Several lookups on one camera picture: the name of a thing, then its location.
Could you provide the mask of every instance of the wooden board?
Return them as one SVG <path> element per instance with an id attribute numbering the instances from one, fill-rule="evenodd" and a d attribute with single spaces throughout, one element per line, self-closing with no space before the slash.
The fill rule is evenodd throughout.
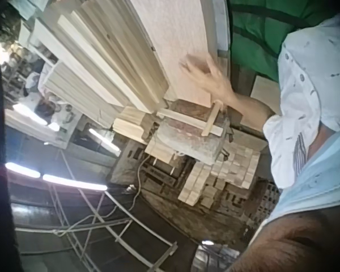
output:
<path id="1" fill-rule="evenodd" d="M 204 121 L 201 121 L 201 120 L 196 119 L 196 118 L 191 117 L 191 116 L 181 114 L 179 112 L 174 112 L 174 111 L 169 110 L 169 109 L 159 109 L 158 115 L 159 116 L 166 116 L 166 117 L 172 118 L 174 120 L 184 122 L 186 124 L 195 126 L 196 128 L 199 128 L 199 129 L 204 129 L 204 127 L 206 125 L 206 122 L 204 122 Z M 210 130 L 210 133 L 217 135 L 217 136 L 222 136 L 223 128 L 213 125 L 211 130 Z"/>
<path id="2" fill-rule="evenodd" d="M 125 2 L 87 1 L 58 24 L 136 108 L 165 106 L 167 81 Z"/>
<path id="3" fill-rule="evenodd" d="M 146 145 L 154 121 L 152 115 L 135 107 L 127 106 L 114 120 L 113 130 Z"/>
<path id="4" fill-rule="evenodd" d="M 209 0 L 130 0 L 178 99 L 211 106 L 210 95 L 182 72 L 187 54 L 217 56 L 213 3 Z"/>
<path id="5" fill-rule="evenodd" d="M 76 7 L 78 3 L 73 0 L 50 5 L 35 20 L 33 35 L 107 103 L 125 106 L 128 98 L 87 56 L 82 54 L 81 49 L 57 25 L 61 14 L 67 14 Z"/>
<path id="6" fill-rule="evenodd" d="M 238 145 L 251 148 L 255 151 L 262 151 L 267 145 L 267 141 L 263 139 L 259 139 L 255 136 L 249 135 L 237 129 L 233 129 L 233 142 L 237 143 Z"/>
<path id="7" fill-rule="evenodd" d="M 281 91 L 279 84 L 270 79 L 256 76 L 252 93 L 250 96 L 269 106 L 276 114 L 281 114 Z M 241 125 L 260 131 L 253 126 L 246 118 L 242 118 Z"/>
<path id="8" fill-rule="evenodd" d="M 110 128 L 120 114 L 119 107 L 106 103 L 61 61 L 46 77 L 44 88 L 104 128 Z"/>

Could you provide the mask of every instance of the white shirt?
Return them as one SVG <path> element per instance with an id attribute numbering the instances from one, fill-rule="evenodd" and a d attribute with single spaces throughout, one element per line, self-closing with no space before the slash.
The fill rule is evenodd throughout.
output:
<path id="1" fill-rule="evenodd" d="M 319 123 L 340 131 L 340 15 L 289 34 L 278 69 L 282 115 L 269 118 L 263 132 L 274 181 L 287 188 L 305 163 Z"/>

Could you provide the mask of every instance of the wood scrap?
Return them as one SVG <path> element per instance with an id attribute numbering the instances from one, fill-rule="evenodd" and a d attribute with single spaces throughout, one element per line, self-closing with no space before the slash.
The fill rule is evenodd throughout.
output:
<path id="1" fill-rule="evenodd" d="M 148 153 L 149 155 L 171 165 L 172 167 L 179 166 L 180 157 L 177 155 L 177 152 L 164 144 L 156 134 L 152 136 L 145 149 L 145 153 Z"/>
<path id="2" fill-rule="evenodd" d="M 146 30 L 178 99 L 211 106 L 210 95 L 199 90 L 180 70 L 187 54 L 217 55 L 215 18 L 208 0 L 130 0 Z"/>
<path id="3" fill-rule="evenodd" d="M 154 116 L 132 106 L 126 106 L 114 120 L 113 130 L 146 145 L 154 122 Z"/>

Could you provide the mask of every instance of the stack of wooden boards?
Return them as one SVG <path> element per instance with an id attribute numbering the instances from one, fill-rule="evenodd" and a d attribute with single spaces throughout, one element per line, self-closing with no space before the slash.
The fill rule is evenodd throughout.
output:
<path id="1" fill-rule="evenodd" d="M 106 103 L 61 61 L 48 74 L 44 87 L 104 128 L 112 126 L 122 109 Z"/>
<path id="2" fill-rule="evenodd" d="M 151 128 L 155 117 L 127 106 L 114 120 L 113 130 L 137 142 L 148 144 Z"/>
<path id="3" fill-rule="evenodd" d="M 164 144 L 156 134 L 152 136 L 145 152 L 172 167 L 179 166 L 180 157 L 177 155 L 177 152 Z"/>
<path id="4" fill-rule="evenodd" d="M 260 153 L 236 143 L 225 143 L 229 157 L 220 154 L 212 166 L 211 174 L 240 188 L 249 189 L 256 171 Z"/>
<path id="5" fill-rule="evenodd" d="M 33 34 L 106 103 L 148 113 L 164 106 L 167 81 L 125 1 L 56 2 Z"/>

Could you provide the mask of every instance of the lumber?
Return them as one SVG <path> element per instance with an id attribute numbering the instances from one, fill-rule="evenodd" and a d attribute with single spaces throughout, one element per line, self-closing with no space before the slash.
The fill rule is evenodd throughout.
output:
<path id="1" fill-rule="evenodd" d="M 87 1 L 58 24 L 136 108 L 165 106 L 167 81 L 124 1 Z"/>
<path id="2" fill-rule="evenodd" d="M 195 126 L 196 128 L 199 128 L 199 129 L 202 129 L 202 130 L 205 128 L 205 125 L 206 125 L 206 122 L 204 122 L 202 120 L 196 119 L 196 118 L 191 117 L 191 116 L 187 116 L 185 114 L 181 114 L 179 112 L 174 112 L 170 109 L 159 109 L 158 115 L 159 116 L 166 116 L 166 117 L 169 117 L 171 119 L 174 119 L 174 120 L 177 120 L 177 121 L 180 121 L 180 122 L 184 122 L 188 125 Z M 223 128 L 219 127 L 219 126 L 212 125 L 210 133 L 217 135 L 217 136 L 222 136 Z"/>
<path id="3" fill-rule="evenodd" d="M 223 105 L 223 103 L 219 100 L 214 102 L 214 106 L 211 109 L 208 121 L 206 121 L 204 130 L 202 132 L 202 136 L 208 136 L 210 133 L 210 130 L 213 128 L 214 121 L 219 113 L 220 107 Z"/>
<path id="4" fill-rule="evenodd" d="M 128 98 L 58 26 L 61 14 L 78 7 L 78 5 L 71 8 L 64 7 L 71 2 L 74 1 L 60 1 L 48 6 L 45 12 L 36 18 L 33 35 L 107 103 L 125 106 Z"/>
<path id="5" fill-rule="evenodd" d="M 204 59 L 217 56 L 213 3 L 209 0 L 130 0 L 151 40 L 170 90 L 178 99 L 206 107 L 210 95 L 181 72 L 179 60 L 187 54 Z"/>
<path id="6" fill-rule="evenodd" d="M 178 167 L 180 157 L 177 156 L 176 150 L 164 144 L 156 135 L 152 136 L 148 143 L 145 153 L 169 164 L 172 167 Z"/>
<path id="7" fill-rule="evenodd" d="M 106 103 L 62 61 L 52 68 L 43 86 L 104 128 L 110 128 L 120 114 L 120 108 Z"/>
<path id="8" fill-rule="evenodd" d="M 135 107 L 126 106 L 114 120 L 113 130 L 146 145 L 154 122 L 154 116 Z"/>

